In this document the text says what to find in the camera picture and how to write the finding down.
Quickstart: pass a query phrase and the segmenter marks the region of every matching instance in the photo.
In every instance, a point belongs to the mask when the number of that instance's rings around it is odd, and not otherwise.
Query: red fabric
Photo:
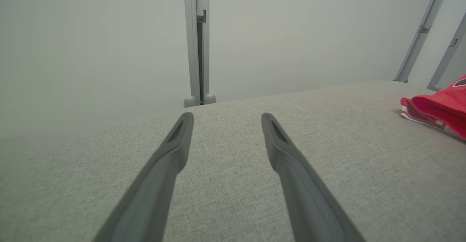
[[[466,139],[466,76],[456,80],[448,88],[432,96],[415,96],[411,100],[401,99],[409,118],[441,129],[449,128]]]

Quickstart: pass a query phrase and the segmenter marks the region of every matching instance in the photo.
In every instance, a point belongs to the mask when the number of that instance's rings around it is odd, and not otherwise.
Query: red cloth
[[[466,76],[432,96],[401,98],[401,115],[466,139]]]

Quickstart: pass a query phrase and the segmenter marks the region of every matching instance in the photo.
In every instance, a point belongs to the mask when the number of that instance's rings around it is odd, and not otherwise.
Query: gray fabric surface
[[[261,131],[270,112],[368,241],[465,241],[466,144],[399,114],[401,97],[426,93],[369,82],[188,109],[165,240],[293,240]],[[0,141],[0,240],[91,240],[184,111]]]

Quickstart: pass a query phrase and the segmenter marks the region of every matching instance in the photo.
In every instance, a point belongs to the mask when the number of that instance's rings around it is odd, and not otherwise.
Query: textured fabric
[[[399,114],[401,97],[429,93],[369,82],[189,108],[165,240],[293,240],[261,130],[269,112],[368,241],[465,241],[466,145]],[[184,111],[3,140],[0,240],[91,240]]]
[[[434,95],[401,98],[401,115],[466,140],[466,76]]]

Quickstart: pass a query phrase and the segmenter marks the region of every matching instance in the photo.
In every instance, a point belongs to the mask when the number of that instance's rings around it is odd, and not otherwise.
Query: white wall
[[[183,106],[183,0],[0,0],[0,137]]]
[[[445,89],[459,78],[466,76],[466,40],[463,35],[461,42],[456,45],[455,53],[448,63],[445,72],[438,81],[438,86]]]
[[[443,0],[429,35],[408,77],[408,83],[422,87],[429,85],[465,12],[466,0]]]
[[[429,0],[210,0],[217,101],[393,80]]]

